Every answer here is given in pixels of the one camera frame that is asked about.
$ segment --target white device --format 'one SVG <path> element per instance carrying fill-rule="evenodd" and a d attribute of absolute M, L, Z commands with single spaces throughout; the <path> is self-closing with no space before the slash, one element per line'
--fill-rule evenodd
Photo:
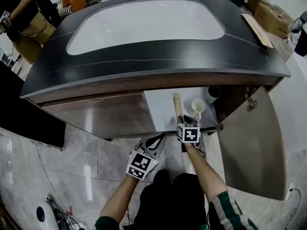
<path fill-rule="evenodd" d="M 145 177 L 154 170 L 158 163 L 158 160 L 133 150 L 129 158 L 126 173 L 140 180 L 144 180 Z"/>
<path fill-rule="evenodd" d="M 41 202 L 36 209 L 36 216 L 41 230 L 59 230 L 53 209 L 47 202 Z"/>
<path fill-rule="evenodd" d="M 201 128 L 197 124 L 178 123 L 177 138 L 182 143 L 198 143 L 201 138 Z"/>

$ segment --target wooden stick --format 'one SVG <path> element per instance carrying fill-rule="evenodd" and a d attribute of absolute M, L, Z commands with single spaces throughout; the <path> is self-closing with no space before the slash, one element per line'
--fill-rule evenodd
<path fill-rule="evenodd" d="M 183 118 L 180 93 L 173 93 L 173 99 L 175 104 L 176 117 Z"/>

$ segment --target hand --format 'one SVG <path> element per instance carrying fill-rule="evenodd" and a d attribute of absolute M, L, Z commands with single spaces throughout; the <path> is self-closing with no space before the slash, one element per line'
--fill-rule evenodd
<path fill-rule="evenodd" d="M 2 22 L 6 25 L 6 27 L 3 27 L 3 26 L 0 24 L 0 33 L 4 33 L 5 30 L 7 29 L 7 27 L 9 26 L 9 23 L 8 23 L 6 20 L 2 20 Z"/>

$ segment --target black and white marker cube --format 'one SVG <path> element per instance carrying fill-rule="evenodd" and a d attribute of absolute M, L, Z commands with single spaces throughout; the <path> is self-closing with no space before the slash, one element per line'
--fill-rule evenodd
<path fill-rule="evenodd" d="M 129 158 L 126 173 L 140 180 L 144 180 L 158 163 L 159 161 L 133 150 Z"/>
<path fill-rule="evenodd" d="M 2 14 L 2 19 L 4 19 L 4 18 L 8 18 L 9 17 L 9 15 L 10 15 L 10 13 L 9 12 L 7 12 L 7 11 L 4 11 L 3 12 L 3 14 Z"/>
<path fill-rule="evenodd" d="M 198 143 L 201 138 L 201 128 L 197 124 L 178 124 L 177 138 L 182 143 Z"/>

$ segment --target floor tile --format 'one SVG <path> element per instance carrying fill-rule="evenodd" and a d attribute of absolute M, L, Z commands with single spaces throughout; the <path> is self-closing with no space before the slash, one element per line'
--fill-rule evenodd
<path fill-rule="evenodd" d="M 145 179 L 152 182 L 159 170 L 168 170 L 171 181 L 181 173 L 186 172 L 181 151 L 181 143 L 176 136 L 168 136 L 159 158 L 159 164 L 155 170 Z"/>
<path fill-rule="evenodd" d="M 0 194 L 6 209 L 24 230 L 40 229 L 36 208 L 48 194 L 56 197 L 36 147 L 27 139 L 1 132 Z"/>
<path fill-rule="evenodd" d="M 221 147 L 217 132 L 212 135 L 204 135 L 205 151 L 207 154 L 207 162 L 217 173 L 224 172 Z"/>
<path fill-rule="evenodd" d="M 98 178 L 122 181 L 125 178 L 129 155 L 140 138 L 98 140 Z"/>
<path fill-rule="evenodd" d="M 80 176 L 97 178 L 98 138 L 67 124 L 63 151 L 38 147 L 45 167 Z"/>
<path fill-rule="evenodd" d="M 67 211 L 72 208 L 73 217 L 93 229 L 100 211 L 120 185 L 120 182 L 85 178 L 46 168 L 46 173 Z M 136 216 L 139 198 L 147 183 L 139 183 L 129 205 L 130 215 Z M 128 223 L 124 218 L 120 225 Z"/>
<path fill-rule="evenodd" d="M 290 154 L 287 162 L 287 184 L 294 182 L 295 188 L 301 192 L 301 202 L 297 213 L 288 225 L 288 230 L 297 230 L 305 223 L 307 217 L 307 150 L 302 150 Z M 262 229 L 275 230 L 285 229 L 290 219 L 291 211 L 297 207 L 299 193 L 293 191 L 290 193 L 286 202 L 272 200 L 263 214 L 256 220 L 256 224 Z"/>

